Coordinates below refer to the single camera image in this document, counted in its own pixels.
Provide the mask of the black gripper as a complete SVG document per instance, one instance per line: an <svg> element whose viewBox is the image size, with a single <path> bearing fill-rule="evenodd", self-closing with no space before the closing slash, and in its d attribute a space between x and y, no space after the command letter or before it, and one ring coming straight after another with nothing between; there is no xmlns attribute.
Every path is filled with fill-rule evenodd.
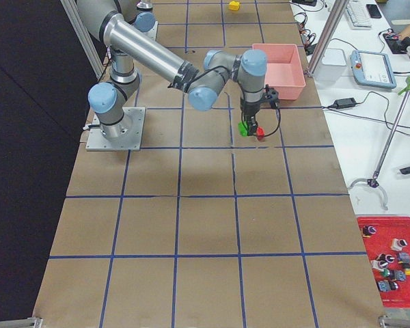
<svg viewBox="0 0 410 328"><path fill-rule="evenodd" d="M258 123L256 114L260 110L260 105L264 100L264 92L241 91L240 107L241 107L241 122L243 124L243 136L256 136Z"/></svg>

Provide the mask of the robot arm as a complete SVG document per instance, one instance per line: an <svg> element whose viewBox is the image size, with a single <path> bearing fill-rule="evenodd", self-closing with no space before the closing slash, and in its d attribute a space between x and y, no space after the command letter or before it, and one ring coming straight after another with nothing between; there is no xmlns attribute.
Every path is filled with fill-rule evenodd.
<svg viewBox="0 0 410 328"><path fill-rule="evenodd" d="M89 125L89 151L138 151L144 133L146 110L127 107L126 101L141 83L134 63L139 62L168 81L169 87L187 95L191 107L208 111L229 80L240 90L239 133L263 139L256 114L264 103L278 104L278 93L265 82L267 56L261 50L233 55L220 50L207 52L200 72L148 35L156 20L149 1L78 1L84 26L111 54L109 79L94 85L88 101L96 122Z"/></svg>
<svg viewBox="0 0 410 328"><path fill-rule="evenodd" d="M133 26L141 32L149 32L155 25L156 19L153 14L153 4L149 0L140 0L136 5L138 14Z"/></svg>

